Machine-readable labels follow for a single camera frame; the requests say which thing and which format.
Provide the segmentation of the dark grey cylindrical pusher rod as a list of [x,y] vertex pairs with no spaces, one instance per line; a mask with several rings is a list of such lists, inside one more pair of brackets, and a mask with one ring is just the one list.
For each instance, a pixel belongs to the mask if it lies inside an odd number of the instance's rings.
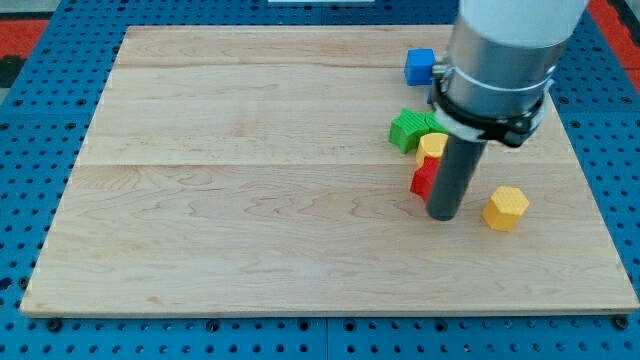
[[448,138],[426,203],[430,217],[449,221],[456,216],[485,147],[486,142]]

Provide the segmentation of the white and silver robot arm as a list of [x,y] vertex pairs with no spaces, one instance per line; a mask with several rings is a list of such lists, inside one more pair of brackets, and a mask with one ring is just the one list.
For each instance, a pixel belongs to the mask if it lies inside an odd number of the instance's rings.
[[431,100],[449,138],[426,211],[455,217],[490,141],[518,148],[548,107],[553,73],[588,0],[462,0]]

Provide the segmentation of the green block behind arm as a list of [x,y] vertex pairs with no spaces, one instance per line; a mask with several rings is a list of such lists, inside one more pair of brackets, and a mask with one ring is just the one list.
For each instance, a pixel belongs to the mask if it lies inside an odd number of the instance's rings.
[[446,135],[449,134],[447,129],[436,119],[436,113],[434,111],[430,111],[425,115],[425,122],[429,128],[430,133],[441,133]]

